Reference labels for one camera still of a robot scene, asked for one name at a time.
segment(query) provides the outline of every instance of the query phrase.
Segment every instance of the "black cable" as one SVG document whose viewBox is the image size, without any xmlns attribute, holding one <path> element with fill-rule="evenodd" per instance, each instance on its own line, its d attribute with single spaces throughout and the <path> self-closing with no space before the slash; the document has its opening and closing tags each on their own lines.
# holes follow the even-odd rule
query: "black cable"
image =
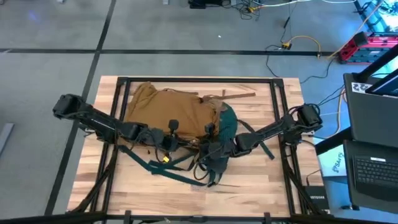
<svg viewBox="0 0 398 224">
<path fill-rule="evenodd" d="M 216 153 L 216 152 L 222 150 L 223 148 L 224 148 L 224 145 L 221 145 L 219 148 L 215 149 L 213 152 L 209 152 L 207 155 L 205 155 L 205 156 L 199 158 L 199 159 L 198 159 L 199 162 L 202 162 L 204 159 L 206 159 L 207 157 L 213 155 L 214 153 Z"/>
<path fill-rule="evenodd" d="M 67 118 L 70 118 L 71 116 L 87 114 L 87 113 L 88 113 L 88 111 L 77 111 L 74 113 L 66 114 L 66 115 L 62 116 L 62 118 L 67 119 Z"/>
<path fill-rule="evenodd" d="M 321 114 L 321 108 L 318 105 L 316 105 L 315 103 L 307 103 L 307 105 L 315 107 L 315 109 L 317 109 L 318 115 Z M 299 108 L 302 108 L 302 107 L 303 106 L 294 106 L 294 107 L 290 108 L 287 112 L 288 112 L 288 114 L 293 115 Z"/>
<path fill-rule="evenodd" d="M 342 95 L 342 94 L 344 94 L 344 93 L 340 93 L 339 95 L 337 95 L 337 96 L 335 96 L 335 97 L 333 97 L 333 98 L 330 98 L 329 100 L 326 100 L 326 101 L 323 102 L 323 103 L 318 104 L 318 106 L 322 106 L 322 105 L 324 105 L 325 103 L 327 103 L 327 102 L 329 102 L 329 101 L 331 101 L 331 100 L 336 99 L 337 97 L 339 97 L 339 96 Z"/>
<path fill-rule="evenodd" d="M 199 164 L 200 164 L 200 162 L 197 162 L 197 163 L 195 164 L 194 168 L 193 168 L 193 177 L 194 177 L 196 180 L 203 180 L 204 178 L 207 177 L 207 175 L 209 175 L 210 172 L 207 171 L 206 174 L 205 174 L 203 177 L 198 178 L 198 177 L 197 177 L 197 168 L 198 168 Z"/>
<path fill-rule="evenodd" d="M 325 99 L 321 100 L 321 102 L 318 103 L 318 106 L 322 105 L 325 100 L 327 100 L 329 97 L 333 96 L 337 91 L 339 91 L 343 87 L 344 87 L 344 84 L 341 87 L 339 87 L 337 90 L 335 90 L 332 94 L 328 95 Z"/>
<path fill-rule="evenodd" d="M 312 172 L 311 174 L 307 175 L 307 177 L 305 178 L 305 181 L 307 182 L 307 186 L 310 185 L 310 181 L 308 180 L 308 178 L 309 178 L 312 174 L 315 174 L 315 173 L 317 173 L 317 172 L 319 172 L 319 171 L 321 171 L 321 170 L 318 169 L 317 171 L 314 171 L 314 172 Z"/>
<path fill-rule="evenodd" d="M 271 44 L 271 45 L 268 45 L 268 46 L 266 47 L 265 51 L 267 51 L 268 48 L 270 48 L 270 47 L 277 47 L 278 49 L 281 48 L 280 46 L 276 46 L 276 45 L 274 45 L 274 44 Z M 271 74 L 272 74 L 273 76 L 275 76 L 275 77 L 277 77 L 277 78 L 280 78 L 280 77 L 277 76 L 277 75 L 272 71 L 272 69 L 268 66 L 268 61 L 269 61 L 269 55 L 267 55 L 266 67 L 268 68 L 268 70 L 271 72 Z"/>
<path fill-rule="evenodd" d="M 291 21 L 290 21 L 290 18 L 292 17 L 292 14 L 293 14 L 294 10 L 296 9 L 296 7 L 297 7 L 297 2 L 295 3 L 295 5 L 294 5 L 294 7 L 293 7 L 293 10 L 290 11 L 290 4 L 289 4 L 289 16 L 288 16 L 288 18 L 286 19 L 286 22 L 285 22 L 285 24 L 284 24 L 284 32 L 283 32 L 283 34 L 282 34 L 282 36 L 280 37 L 280 40 L 279 40 L 279 42 L 281 42 L 281 44 L 284 43 L 284 42 L 283 42 L 283 38 L 285 37 L 285 34 L 286 34 L 286 27 L 287 27 L 288 24 L 289 24 L 290 38 L 292 38 L 292 23 L 291 23 Z"/>
<path fill-rule="evenodd" d="M 307 140 L 301 139 L 301 142 L 308 143 L 308 144 L 310 144 L 311 146 L 315 147 L 315 144 L 314 144 L 314 143 L 312 143 L 312 142 L 310 142 L 310 141 L 307 141 Z"/>
<path fill-rule="evenodd" d="M 163 161 L 159 159 L 159 153 L 158 153 L 159 147 L 158 147 L 158 145 L 157 145 L 156 142 L 155 142 L 155 137 L 154 137 L 152 131 L 149 130 L 149 129 L 146 130 L 146 131 L 145 131 L 145 130 L 144 130 L 144 131 L 141 131 L 141 132 L 137 135 L 136 140 L 135 140 L 134 142 L 131 143 L 130 151 L 134 148 L 134 146 L 136 145 L 136 143 L 139 142 L 139 141 L 141 140 L 141 136 L 142 136 L 143 134 L 145 134 L 145 133 L 149 133 L 149 136 L 152 138 L 152 140 L 153 140 L 153 142 L 154 142 L 154 146 L 155 146 L 155 156 L 156 156 L 157 162 L 162 163 Z"/>
<path fill-rule="evenodd" d="M 308 81 L 310 78 L 327 78 L 328 75 L 329 75 L 329 68 L 330 68 L 330 65 L 331 65 L 331 63 L 332 63 L 334 60 L 335 60 L 335 58 L 333 58 L 333 59 L 330 60 L 328 66 L 327 66 L 327 68 L 326 68 L 326 75 L 325 75 L 324 77 L 316 76 L 316 75 L 311 75 L 311 76 L 307 77 L 304 81 L 300 82 L 300 84 L 304 84 L 304 83 L 305 83 L 306 81 Z"/>
<path fill-rule="evenodd" d="M 84 131 L 86 134 L 83 136 L 83 138 L 87 137 L 87 136 L 91 136 L 92 134 L 95 133 L 95 131 Z"/>
</svg>

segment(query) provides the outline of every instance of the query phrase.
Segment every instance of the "black clamp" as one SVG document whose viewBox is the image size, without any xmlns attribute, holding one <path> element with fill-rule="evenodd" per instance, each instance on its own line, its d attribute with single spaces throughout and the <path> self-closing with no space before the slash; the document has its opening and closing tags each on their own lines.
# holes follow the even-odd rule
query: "black clamp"
<svg viewBox="0 0 398 224">
<path fill-rule="evenodd" d="M 271 214 L 269 212 L 264 212 L 264 221 L 262 224 L 271 224 Z"/>
<path fill-rule="evenodd" d="M 131 210 L 126 210 L 124 212 L 124 219 L 123 219 L 123 224 L 132 224 L 132 218 L 131 218 Z"/>
<path fill-rule="evenodd" d="M 175 132 L 178 129 L 178 121 L 176 119 L 171 119 L 169 121 L 169 129 L 170 135 L 165 136 L 163 145 L 165 146 L 167 152 L 175 152 L 178 149 L 178 135 Z"/>
</svg>

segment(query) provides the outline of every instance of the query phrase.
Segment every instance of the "black metal frame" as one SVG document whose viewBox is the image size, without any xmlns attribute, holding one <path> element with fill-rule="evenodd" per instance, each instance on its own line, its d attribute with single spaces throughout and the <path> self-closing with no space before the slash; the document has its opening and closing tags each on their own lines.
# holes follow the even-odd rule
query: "black metal frame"
<svg viewBox="0 0 398 224">
<path fill-rule="evenodd" d="M 280 90 L 280 97 L 281 97 L 281 102 L 282 102 L 282 107 L 283 107 L 283 113 L 287 113 L 287 100 L 286 100 L 286 94 L 285 94 L 285 89 L 284 89 L 284 82 L 283 79 L 280 78 L 151 78 L 151 77 L 118 77 L 117 84 L 116 84 L 116 89 L 114 92 L 113 96 L 113 103 L 112 103 L 112 108 L 111 108 L 111 116 L 114 116 L 116 113 L 116 107 L 118 105 L 118 97 L 120 95 L 121 87 L 124 85 L 124 94 L 123 94 L 123 102 L 121 104 L 121 114 L 119 119 L 124 118 L 126 106 L 127 106 L 127 99 L 129 96 L 129 90 L 132 82 L 212 82 L 212 83 L 268 83 L 270 84 L 270 90 L 271 90 L 271 98 L 272 98 L 272 107 L 274 109 L 274 115 L 275 115 L 275 120 L 280 119 L 280 113 L 279 113 L 279 108 L 278 108 L 278 102 L 277 102 L 277 97 L 276 97 L 276 89 L 275 86 L 279 87 Z M 279 136 L 279 142 L 280 142 L 280 153 L 282 158 L 286 158 L 286 152 L 285 148 L 286 145 L 283 143 L 282 138 Z M 106 156 L 108 155 L 108 148 L 109 145 L 104 143 L 103 146 L 103 151 L 101 154 L 101 159 L 98 167 L 98 173 L 97 173 L 97 180 L 101 176 L 101 172 L 104 171 L 104 168 L 106 166 Z M 294 167 L 294 173 L 295 177 L 297 180 L 301 183 L 301 176 L 300 176 L 300 169 L 297 161 L 297 155 L 294 150 L 293 146 L 290 146 L 290 153 L 292 155 L 292 164 Z M 116 148 L 113 149 L 112 151 L 113 155 L 112 156 L 117 156 L 118 150 Z M 284 180 L 285 180 L 285 186 L 286 186 L 286 194 L 287 194 L 287 201 L 289 205 L 289 212 L 291 215 L 295 214 L 295 208 L 294 208 L 294 200 L 292 196 L 292 187 L 290 184 L 290 179 L 288 173 L 288 166 L 289 164 L 286 162 L 282 163 L 282 168 L 284 171 Z M 108 204 L 110 200 L 110 193 L 111 193 L 111 187 L 112 187 L 112 182 L 113 182 L 113 173 L 114 173 L 114 167 L 111 169 L 111 175 L 108 177 L 106 187 L 105 187 L 105 196 L 103 200 L 103 207 L 101 209 L 101 212 L 106 213 L 108 211 Z M 304 202 L 304 199 L 299 195 L 300 199 L 300 208 L 302 209 L 303 213 L 307 213 L 306 209 L 306 204 Z M 98 201 L 98 193 L 95 194 L 93 203 L 91 204 L 90 211 L 95 212 L 96 211 L 96 203 Z"/>
</svg>

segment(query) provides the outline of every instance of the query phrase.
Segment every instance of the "wooden tabletop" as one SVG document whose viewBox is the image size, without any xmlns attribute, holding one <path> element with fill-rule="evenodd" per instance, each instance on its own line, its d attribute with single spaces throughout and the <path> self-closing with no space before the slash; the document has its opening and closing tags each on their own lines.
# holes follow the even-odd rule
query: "wooden tabletop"
<svg viewBox="0 0 398 224">
<path fill-rule="evenodd" d="M 102 76 L 94 107 L 110 114 L 117 76 Z M 298 78 L 284 78 L 285 92 L 289 107 L 303 104 Z M 129 101 L 137 86 L 131 84 Z M 203 95 L 225 95 L 256 93 L 256 96 L 225 100 L 232 106 L 237 117 L 259 129 L 275 121 L 272 109 L 271 92 L 268 83 L 152 83 L 157 89 L 173 88 L 181 91 L 195 91 Z M 123 87 L 119 96 L 116 114 L 120 114 Z M 280 95 L 277 91 L 279 111 Z M 247 132 L 241 125 L 238 133 Z M 261 217 L 270 212 L 272 217 L 288 217 L 289 209 L 285 191 L 282 163 L 277 137 L 268 139 L 265 144 L 275 155 L 272 161 L 259 147 L 250 155 L 231 158 L 220 183 L 216 186 L 196 187 L 161 175 L 151 175 L 129 156 L 119 152 L 116 165 L 109 214 L 124 214 L 131 210 L 135 215 L 207 215 L 227 217 Z M 81 158 L 73 184 L 68 209 L 75 208 L 94 185 L 103 143 L 94 135 L 85 140 Z M 133 150 L 144 160 L 154 159 L 148 154 L 150 147 L 135 147 Z M 313 146 L 299 144 L 298 163 L 303 185 L 305 177 L 319 169 Z M 176 173 L 193 178 L 192 171 Z M 323 185 L 320 173 L 310 176 L 311 185 Z M 297 191 L 292 184 L 296 212 L 300 212 Z M 99 195 L 98 208 L 102 206 L 104 188 Z"/>
</svg>

